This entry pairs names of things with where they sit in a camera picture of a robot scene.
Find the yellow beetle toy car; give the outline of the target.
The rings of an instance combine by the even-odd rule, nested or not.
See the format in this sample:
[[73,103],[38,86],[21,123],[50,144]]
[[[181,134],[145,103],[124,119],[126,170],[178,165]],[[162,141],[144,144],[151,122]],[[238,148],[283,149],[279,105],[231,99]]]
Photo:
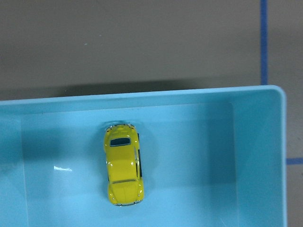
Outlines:
[[144,199],[140,138],[132,124],[110,125],[103,140],[108,176],[108,199],[129,206]]

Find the light blue plastic bin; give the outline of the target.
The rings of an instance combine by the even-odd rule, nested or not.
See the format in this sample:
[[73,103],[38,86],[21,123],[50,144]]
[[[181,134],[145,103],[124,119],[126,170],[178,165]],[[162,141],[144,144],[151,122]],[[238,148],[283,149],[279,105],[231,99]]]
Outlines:
[[[3,227],[285,227],[284,91],[277,86],[0,104]],[[107,197],[105,129],[140,135],[144,200]]]

